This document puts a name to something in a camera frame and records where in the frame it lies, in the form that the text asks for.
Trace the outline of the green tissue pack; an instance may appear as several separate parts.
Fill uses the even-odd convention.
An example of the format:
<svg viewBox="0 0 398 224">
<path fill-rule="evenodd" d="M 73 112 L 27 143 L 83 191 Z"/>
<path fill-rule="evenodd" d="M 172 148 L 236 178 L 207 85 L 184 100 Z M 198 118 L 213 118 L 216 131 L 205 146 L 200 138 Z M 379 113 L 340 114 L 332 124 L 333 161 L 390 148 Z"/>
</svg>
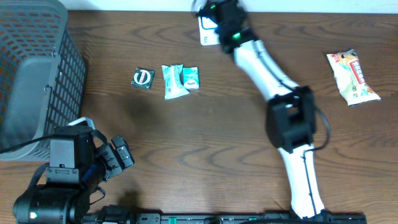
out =
<svg viewBox="0 0 398 224">
<path fill-rule="evenodd" d="M 183 85 L 188 90 L 196 90 L 200 88 L 197 67 L 183 68 Z"/>
</svg>

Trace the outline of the light green wipes pack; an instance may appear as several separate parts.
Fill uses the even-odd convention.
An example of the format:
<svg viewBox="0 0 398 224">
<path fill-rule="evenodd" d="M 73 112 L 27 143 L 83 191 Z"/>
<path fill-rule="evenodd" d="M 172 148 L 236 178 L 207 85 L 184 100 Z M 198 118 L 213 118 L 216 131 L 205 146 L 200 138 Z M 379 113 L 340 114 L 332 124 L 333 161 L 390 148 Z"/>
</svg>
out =
<svg viewBox="0 0 398 224">
<path fill-rule="evenodd" d="M 189 91 L 182 85 L 180 75 L 183 65 L 163 65 L 162 73 L 165 82 L 165 99 L 171 100 L 184 95 L 188 95 Z"/>
</svg>

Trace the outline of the white blue snack bag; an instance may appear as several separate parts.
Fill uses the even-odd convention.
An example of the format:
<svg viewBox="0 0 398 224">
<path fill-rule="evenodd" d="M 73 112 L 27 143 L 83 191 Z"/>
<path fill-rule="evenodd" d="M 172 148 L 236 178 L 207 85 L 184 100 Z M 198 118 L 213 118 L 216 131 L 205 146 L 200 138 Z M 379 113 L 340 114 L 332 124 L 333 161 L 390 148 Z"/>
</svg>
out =
<svg viewBox="0 0 398 224">
<path fill-rule="evenodd" d="M 380 96 L 366 84 L 363 71 L 354 49 L 334 54 L 326 54 L 340 95 L 348 106 L 356 106 L 371 101 L 381 101 Z"/>
</svg>

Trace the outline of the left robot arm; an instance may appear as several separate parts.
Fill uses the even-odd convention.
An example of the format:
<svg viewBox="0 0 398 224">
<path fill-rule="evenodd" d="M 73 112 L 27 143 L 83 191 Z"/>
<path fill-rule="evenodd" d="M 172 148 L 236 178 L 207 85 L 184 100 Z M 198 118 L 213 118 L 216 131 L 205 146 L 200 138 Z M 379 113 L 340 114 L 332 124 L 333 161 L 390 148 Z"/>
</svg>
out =
<svg viewBox="0 0 398 224">
<path fill-rule="evenodd" d="M 104 192 L 101 182 L 134 163 L 128 143 L 121 136 L 107 140 L 89 118 L 55 128 L 50 161 L 35 171 L 27 190 L 14 203 L 16 222 L 106 223 L 110 207 L 90 215 L 90 197 Z"/>
</svg>

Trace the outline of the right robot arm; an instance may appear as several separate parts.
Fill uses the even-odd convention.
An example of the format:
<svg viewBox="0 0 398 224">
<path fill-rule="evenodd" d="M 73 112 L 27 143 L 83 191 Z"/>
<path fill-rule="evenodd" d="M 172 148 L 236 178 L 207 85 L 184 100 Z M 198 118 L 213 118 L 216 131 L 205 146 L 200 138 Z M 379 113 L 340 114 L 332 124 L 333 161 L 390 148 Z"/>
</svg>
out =
<svg viewBox="0 0 398 224">
<path fill-rule="evenodd" d="M 266 133 L 286 168 L 291 209 L 299 220 L 317 221 L 325 211 L 315 174 L 316 114 L 309 86 L 290 79 L 266 50 L 239 1 L 205 1 L 197 17 L 216 24 L 222 51 L 252 80 L 266 102 Z"/>
</svg>

